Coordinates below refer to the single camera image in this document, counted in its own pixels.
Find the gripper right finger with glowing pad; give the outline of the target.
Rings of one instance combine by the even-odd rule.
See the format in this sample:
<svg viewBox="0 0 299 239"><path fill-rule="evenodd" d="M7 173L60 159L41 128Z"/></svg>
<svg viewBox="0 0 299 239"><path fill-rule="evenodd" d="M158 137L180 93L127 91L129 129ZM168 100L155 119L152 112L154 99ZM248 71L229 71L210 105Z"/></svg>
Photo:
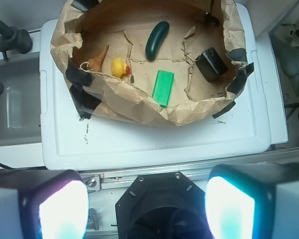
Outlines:
<svg viewBox="0 0 299 239"><path fill-rule="evenodd" d="M299 239L299 163L219 164L205 193L216 239Z"/></svg>

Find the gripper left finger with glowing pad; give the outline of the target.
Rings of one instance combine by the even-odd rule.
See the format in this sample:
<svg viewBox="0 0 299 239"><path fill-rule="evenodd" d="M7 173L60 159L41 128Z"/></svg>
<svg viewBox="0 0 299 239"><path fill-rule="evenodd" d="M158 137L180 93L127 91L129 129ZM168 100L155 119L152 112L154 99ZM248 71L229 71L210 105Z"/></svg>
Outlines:
<svg viewBox="0 0 299 239"><path fill-rule="evenodd" d="M0 170L0 239L81 239L89 215L74 170Z"/></svg>

